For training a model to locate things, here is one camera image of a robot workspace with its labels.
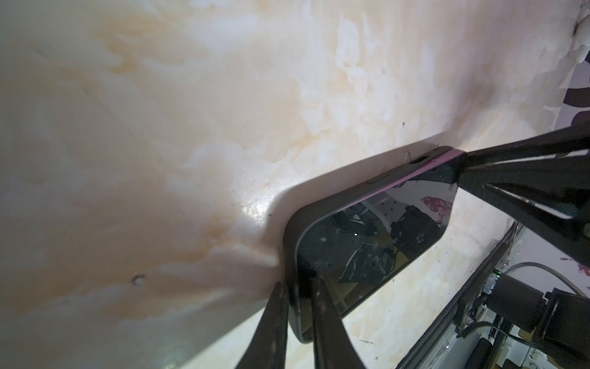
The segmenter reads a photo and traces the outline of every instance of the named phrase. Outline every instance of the stained white surface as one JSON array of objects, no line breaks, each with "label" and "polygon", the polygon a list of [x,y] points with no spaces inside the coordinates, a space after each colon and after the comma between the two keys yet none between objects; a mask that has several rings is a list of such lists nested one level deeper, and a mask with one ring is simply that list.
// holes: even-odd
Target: stained white surface
[{"label": "stained white surface", "polygon": [[[3,1],[3,362],[232,367],[256,318],[216,340],[282,278],[299,207],[554,124],[580,4]],[[508,223],[459,192],[444,239],[345,319],[368,366],[395,366]],[[310,346],[291,336],[287,364]]]}]

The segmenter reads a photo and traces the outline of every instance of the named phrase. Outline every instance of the water stain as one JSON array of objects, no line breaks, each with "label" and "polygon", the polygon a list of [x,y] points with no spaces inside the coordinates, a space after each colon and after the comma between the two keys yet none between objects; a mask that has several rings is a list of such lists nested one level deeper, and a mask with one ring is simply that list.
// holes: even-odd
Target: water stain
[{"label": "water stain", "polygon": [[[19,280],[3,289],[10,301],[5,307],[24,314],[59,296],[130,283],[135,274],[148,275],[147,283],[154,283],[156,279],[149,272],[159,265],[196,262],[214,247],[226,244],[224,234],[235,223],[239,208],[225,206],[215,197],[219,206],[213,213],[186,214],[182,211],[190,209],[186,200],[163,195],[154,185],[149,178],[139,178],[118,187],[116,194],[99,203],[72,196],[69,201],[90,211],[38,223],[45,250],[43,267],[0,273],[10,273]],[[26,222],[13,220],[10,224],[20,229]],[[2,237],[3,243],[22,242],[22,236],[9,236]],[[175,290],[182,284],[168,287]]]},{"label": "water stain", "polygon": [[256,4],[258,5],[258,10],[269,14],[273,7],[273,1],[271,0],[257,0]]},{"label": "water stain", "polygon": [[31,58],[26,50],[19,45],[8,49],[13,55],[13,63],[4,66],[0,74],[3,84],[0,93],[12,96],[19,94],[33,94],[49,96],[58,92],[69,91],[73,86],[84,90],[97,87],[97,82],[86,71],[71,67],[59,66],[47,60]]},{"label": "water stain", "polygon": [[136,8],[124,16],[101,16],[97,36],[104,46],[120,58],[109,68],[115,74],[136,71],[144,59],[179,65],[204,57],[207,52],[186,33],[185,22],[196,14],[189,1],[159,4],[150,9]]}]

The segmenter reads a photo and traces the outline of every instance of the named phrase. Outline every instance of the smartphone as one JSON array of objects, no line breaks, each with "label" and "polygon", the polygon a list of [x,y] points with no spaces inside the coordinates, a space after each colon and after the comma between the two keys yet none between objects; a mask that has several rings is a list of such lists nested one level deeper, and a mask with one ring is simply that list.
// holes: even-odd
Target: smartphone
[{"label": "smartphone", "polygon": [[310,281],[322,276],[341,317],[444,234],[464,152],[436,148],[299,209],[283,237],[289,321],[312,340]]}]

